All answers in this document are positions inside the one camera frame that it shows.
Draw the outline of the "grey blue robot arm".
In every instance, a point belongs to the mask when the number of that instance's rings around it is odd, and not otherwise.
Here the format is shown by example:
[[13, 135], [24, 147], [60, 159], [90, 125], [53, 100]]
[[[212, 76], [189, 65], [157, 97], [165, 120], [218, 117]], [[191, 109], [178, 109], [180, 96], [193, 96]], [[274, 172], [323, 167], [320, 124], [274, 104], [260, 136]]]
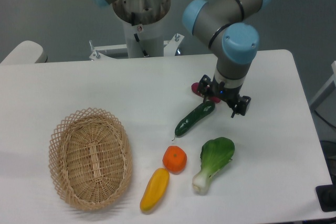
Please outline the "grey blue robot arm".
[[[216, 97], [245, 115], [250, 97], [239, 94], [251, 62], [259, 47], [259, 34], [244, 19], [257, 13], [271, 0], [193, 0], [186, 7], [182, 22], [187, 31], [201, 41], [216, 57], [212, 78], [203, 77], [198, 92]], [[130, 58], [157, 57], [164, 54], [162, 20], [171, 0], [95, 0], [99, 6], [112, 6], [123, 22]]]

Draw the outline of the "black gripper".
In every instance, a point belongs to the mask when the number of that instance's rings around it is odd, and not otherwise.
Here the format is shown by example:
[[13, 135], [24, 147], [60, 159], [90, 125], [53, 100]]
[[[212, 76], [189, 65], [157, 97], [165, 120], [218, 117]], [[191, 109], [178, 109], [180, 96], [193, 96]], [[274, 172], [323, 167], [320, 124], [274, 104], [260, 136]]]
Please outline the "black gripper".
[[216, 97], [226, 102], [233, 111], [231, 114], [231, 118], [233, 118], [235, 115], [245, 116], [251, 102], [251, 97], [240, 96], [242, 85], [243, 78], [230, 79], [220, 73], [214, 73], [212, 81], [209, 76], [202, 76], [198, 83], [197, 92], [203, 98], [203, 103], [210, 97]]

